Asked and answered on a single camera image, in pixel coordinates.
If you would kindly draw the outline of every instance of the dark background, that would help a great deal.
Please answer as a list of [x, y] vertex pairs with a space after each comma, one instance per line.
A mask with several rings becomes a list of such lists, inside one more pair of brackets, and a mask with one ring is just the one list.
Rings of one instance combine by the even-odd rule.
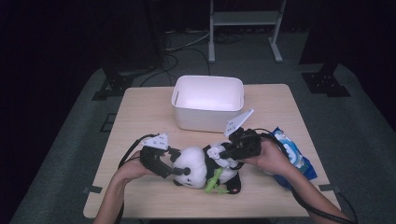
[[[1, 222], [12, 218], [81, 89], [104, 60], [148, 69], [161, 62], [163, 50], [163, 36], [154, 28], [208, 28], [209, 1], [131, 2], [1, 1]], [[147, 2], [161, 10], [153, 15]], [[278, 5], [276, 0], [217, 0], [215, 9]], [[293, 0], [281, 26], [282, 32], [309, 30], [301, 63], [337, 58], [358, 77], [393, 129], [395, 9], [390, 0]]]

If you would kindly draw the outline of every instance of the gray carpet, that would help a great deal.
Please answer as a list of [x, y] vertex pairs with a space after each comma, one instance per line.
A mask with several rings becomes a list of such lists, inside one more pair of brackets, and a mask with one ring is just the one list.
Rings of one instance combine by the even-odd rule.
[[[347, 88], [350, 97], [330, 98], [325, 94], [310, 93], [301, 73], [318, 71], [321, 64], [298, 64], [307, 33], [279, 35], [277, 43], [283, 63], [275, 62], [268, 36], [245, 35], [239, 42], [216, 45], [216, 62], [210, 64], [210, 74], [238, 77], [245, 84], [289, 85], [331, 183], [340, 187], [353, 204], [360, 223], [394, 223], [395, 132], [363, 91], [355, 75], [341, 64], [335, 76]], [[173, 34], [168, 47], [176, 47], [196, 37]], [[199, 49], [207, 56], [206, 44], [190, 48]], [[205, 58], [198, 51], [182, 50], [172, 55], [177, 57], [177, 66], [169, 71], [171, 79], [165, 73], [160, 74], [144, 86], [175, 85], [176, 78], [183, 75], [209, 74]], [[175, 59], [167, 56], [163, 68], [174, 64]], [[136, 78], [133, 86], [140, 86], [152, 74], [155, 72]], [[82, 213], [88, 196], [83, 190], [92, 184], [109, 136], [109, 133], [100, 132], [102, 125], [107, 114], [117, 113], [121, 101], [121, 97], [92, 101], [105, 78], [101, 69], [92, 74], [12, 223], [92, 222]], [[353, 217], [341, 198], [339, 203], [344, 212]], [[279, 224], [311, 223], [309, 218], [271, 217], [270, 220]], [[139, 223], [132, 219], [122, 222]]]

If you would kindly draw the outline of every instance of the human arm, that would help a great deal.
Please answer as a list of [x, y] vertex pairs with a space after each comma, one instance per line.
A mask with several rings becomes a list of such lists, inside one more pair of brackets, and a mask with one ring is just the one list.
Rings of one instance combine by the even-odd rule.
[[[282, 175], [289, 181], [294, 190], [306, 203], [322, 212], [348, 219], [341, 210], [324, 197], [317, 188], [315, 188], [315, 186], [290, 163], [288, 158], [285, 157], [272, 141], [262, 138], [261, 155], [244, 159], [243, 162], [256, 165], [267, 173]], [[335, 223], [311, 211], [307, 210], [307, 212], [315, 223]]]
[[143, 175], [154, 175], [137, 160], [139, 156], [140, 152], [136, 152], [112, 176], [94, 224], [114, 223], [122, 207], [126, 185]]

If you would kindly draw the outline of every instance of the wooden table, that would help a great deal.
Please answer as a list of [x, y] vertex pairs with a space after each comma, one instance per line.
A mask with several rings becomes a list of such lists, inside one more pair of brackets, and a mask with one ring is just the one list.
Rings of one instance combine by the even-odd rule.
[[[304, 125], [290, 89], [284, 84], [246, 85], [243, 111], [255, 111], [243, 128], [280, 127], [311, 160], [318, 178], [315, 186], [329, 184], [318, 154]], [[223, 133], [180, 130], [171, 105], [172, 87], [131, 88], [125, 92], [117, 118], [109, 136], [93, 186], [103, 188], [91, 192], [84, 208], [85, 217], [95, 217], [111, 176], [120, 159], [134, 141], [148, 133], [167, 133], [169, 145], [175, 148], [205, 147], [226, 141]], [[240, 170], [242, 190], [239, 194], [206, 194], [203, 189], [177, 187], [172, 176], [144, 176], [134, 180], [125, 190], [124, 217], [133, 218], [216, 218], [216, 217], [307, 217], [291, 193], [275, 180], [249, 164]], [[339, 207], [332, 191], [324, 195]]]

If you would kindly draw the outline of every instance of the forearm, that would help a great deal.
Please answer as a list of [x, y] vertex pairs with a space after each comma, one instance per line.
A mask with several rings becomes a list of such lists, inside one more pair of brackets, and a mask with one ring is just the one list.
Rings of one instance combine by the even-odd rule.
[[[348, 219], [332, 202], [321, 194], [317, 188], [303, 176], [297, 169], [290, 170], [285, 178], [293, 186], [294, 190], [299, 196], [309, 205], [316, 209], [337, 216]], [[327, 218], [317, 216], [310, 211], [307, 211], [309, 216], [313, 218], [316, 223], [334, 223]]]
[[114, 223], [122, 207], [126, 180], [111, 179], [94, 224]]

